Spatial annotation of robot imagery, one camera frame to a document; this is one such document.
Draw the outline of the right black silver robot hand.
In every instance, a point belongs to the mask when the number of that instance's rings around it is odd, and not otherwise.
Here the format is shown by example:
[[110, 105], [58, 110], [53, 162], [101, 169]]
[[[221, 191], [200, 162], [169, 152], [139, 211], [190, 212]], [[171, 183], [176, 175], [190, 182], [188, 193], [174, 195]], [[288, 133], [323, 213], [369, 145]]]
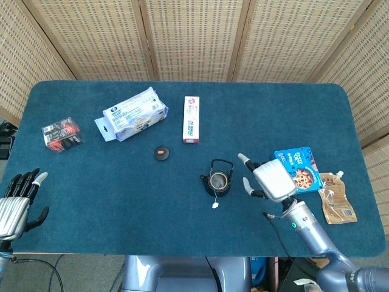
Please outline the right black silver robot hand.
[[244, 189], [250, 196], [281, 203], [296, 194], [297, 187], [293, 179], [278, 159], [259, 164], [252, 162], [242, 153], [238, 153], [238, 158], [252, 172], [261, 187], [261, 190], [255, 190], [251, 187], [249, 180], [243, 177]]

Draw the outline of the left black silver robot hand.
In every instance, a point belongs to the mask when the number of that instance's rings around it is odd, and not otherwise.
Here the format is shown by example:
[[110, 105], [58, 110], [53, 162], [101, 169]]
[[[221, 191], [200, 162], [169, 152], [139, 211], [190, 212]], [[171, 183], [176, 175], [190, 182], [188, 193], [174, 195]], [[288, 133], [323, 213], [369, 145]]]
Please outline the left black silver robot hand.
[[35, 220], [29, 221], [30, 207], [48, 173], [40, 173], [39, 168], [14, 176], [1, 197], [1, 241], [12, 242], [23, 233], [43, 224], [49, 207], [44, 207]]

